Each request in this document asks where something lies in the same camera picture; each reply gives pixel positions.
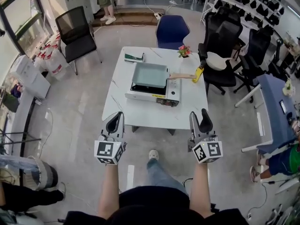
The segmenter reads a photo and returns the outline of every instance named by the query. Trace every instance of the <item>blue chair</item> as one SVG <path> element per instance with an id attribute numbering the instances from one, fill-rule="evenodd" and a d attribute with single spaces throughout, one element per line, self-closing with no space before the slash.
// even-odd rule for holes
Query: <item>blue chair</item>
<path id="1" fill-rule="evenodd" d="M 174 49 L 183 44 L 183 39 L 189 34 L 189 28 L 182 16 L 164 15 L 160 18 L 157 28 L 157 46 L 158 48 Z"/>

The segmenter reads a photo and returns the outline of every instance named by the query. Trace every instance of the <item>blue shorts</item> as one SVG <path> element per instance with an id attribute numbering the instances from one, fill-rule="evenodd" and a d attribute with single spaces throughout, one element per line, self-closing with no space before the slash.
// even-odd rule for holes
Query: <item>blue shorts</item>
<path id="1" fill-rule="evenodd" d="M 269 170 L 271 175 L 276 175 L 277 173 L 283 173 L 284 175 L 292 175 L 290 169 L 290 153 L 292 148 L 278 153 L 269 158 Z"/>

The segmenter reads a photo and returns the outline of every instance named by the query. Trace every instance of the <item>blue table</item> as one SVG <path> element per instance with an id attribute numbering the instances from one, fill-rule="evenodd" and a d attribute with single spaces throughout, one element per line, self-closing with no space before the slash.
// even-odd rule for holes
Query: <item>blue table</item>
<path id="1" fill-rule="evenodd" d="M 245 102 L 257 91 L 261 91 L 263 102 L 256 105 L 255 108 L 258 108 L 263 104 L 266 106 L 272 138 L 267 142 L 244 148 L 242 149 L 242 152 L 259 149 L 261 153 L 271 153 L 275 149 L 295 141 L 295 133 L 288 124 L 286 115 L 291 112 L 292 116 L 296 118 L 296 110 L 292 99 L 285 96 L 282 92 L 282 89 L 285 86 L 284 81 L 267 74 L 263 74 L 257 77 L 257 79 L 259 84 L 239 101 L 235 107 L 238 107 L 242 102 Z M 285 114 L 279 103 L 281 100 L 286 107 Z"/>

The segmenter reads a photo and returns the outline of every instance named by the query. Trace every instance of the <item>blue tablecloth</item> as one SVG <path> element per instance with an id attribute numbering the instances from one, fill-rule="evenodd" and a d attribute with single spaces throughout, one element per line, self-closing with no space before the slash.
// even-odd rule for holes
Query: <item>blue tablecloth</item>
<path id="1" fill-rule="evenodd" d="M 292 99 L 282 92 L 285 86 L 284 81 L 267 74 L 261 75 L 257 79 L 262 87 L 273 136 L 273 144 L 259 146 L 258 149 L 261 153 L 271 153 L 296 139 L 295 133 L 286 119 L 289 112 L 292 112 L 292 116 L 296 118 L 296 111 Z M 285 104 L 286 114 L 283 113 L 280 106 L 281 100 Z"/>

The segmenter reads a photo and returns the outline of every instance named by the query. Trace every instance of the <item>white cushion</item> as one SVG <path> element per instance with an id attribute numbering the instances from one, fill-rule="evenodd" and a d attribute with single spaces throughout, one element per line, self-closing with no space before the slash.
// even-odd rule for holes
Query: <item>white cushion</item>
<path id="1" fill-rule="evenodd" d="M 226 68 L 226 61 L 232 58 L 221 58 L 219 55 L 213 52 L 207 52 L 206 63 L 212 69 L 216 71 L 221 71 Z"/>

